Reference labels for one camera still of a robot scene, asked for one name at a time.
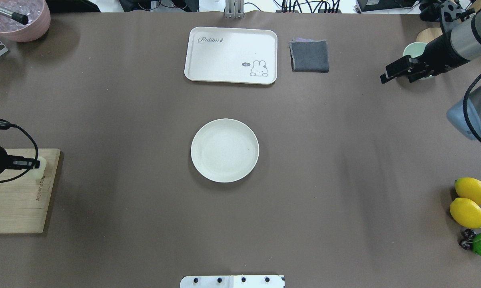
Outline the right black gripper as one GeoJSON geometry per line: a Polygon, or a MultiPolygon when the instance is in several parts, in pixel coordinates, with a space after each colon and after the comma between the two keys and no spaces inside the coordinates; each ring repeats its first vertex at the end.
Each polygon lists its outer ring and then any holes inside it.
{"type": "Polygon", "coordinates": [[[453,48],[450,38],[437,37],[425,46],[418,59],[404,55],[388,64],[385,67],[385,73],[380,76],[380,82],[386,84],[394,78],[408,76],[408,81],[414,83],[446,73],[466,63],[467,60],[453,48]],[[416,67],[420,62],[425,67],[416,67]]]}

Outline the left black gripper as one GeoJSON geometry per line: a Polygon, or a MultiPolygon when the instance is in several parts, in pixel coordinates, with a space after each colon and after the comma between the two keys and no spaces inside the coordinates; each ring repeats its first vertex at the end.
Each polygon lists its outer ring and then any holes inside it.
{"type": "Polygon", "coordinates": [[[28,171],[39,167],[40,161],[32,158],[13,158],[11,160],[6,150],[0,146],[0,174],[9,169],[28,171]]]}

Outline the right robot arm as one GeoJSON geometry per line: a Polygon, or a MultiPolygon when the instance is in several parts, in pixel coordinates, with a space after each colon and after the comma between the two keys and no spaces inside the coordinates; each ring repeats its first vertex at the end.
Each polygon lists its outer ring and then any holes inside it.
{"type": "MultiPolygon", "coordinates": [[[[449,72],[481,58],[481,9],[466,10],[455,2],[428,2],[422,9],[425,21],[438,21],[442,33],[428,44],[421,55],[404,55],[388,64],[381,82],[398,77],[409,82],[449,72]]],[[[447,111],[449,122],[466,138],[481,142],[481,74],[468,87],[463,98],[447,111]]]]}

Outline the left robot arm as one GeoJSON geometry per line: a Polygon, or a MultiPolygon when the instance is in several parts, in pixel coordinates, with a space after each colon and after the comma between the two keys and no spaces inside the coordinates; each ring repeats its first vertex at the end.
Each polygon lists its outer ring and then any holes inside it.
{"type": "Polygon", "coordinates": [[[0,146],[0,174],[5,170],[22,170],[39,167],[39,160],[26,158],[24,156],[9,155],[7,151],[0,146]]]}

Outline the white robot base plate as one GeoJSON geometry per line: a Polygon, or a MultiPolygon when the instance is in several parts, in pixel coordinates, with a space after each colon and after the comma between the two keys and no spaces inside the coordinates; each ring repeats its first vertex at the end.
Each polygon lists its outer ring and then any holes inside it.
{"type": "Polygon", "coordinates": [[[197,275],[184,276],[180,288],[284,288],[281,275],[197,275]]]}

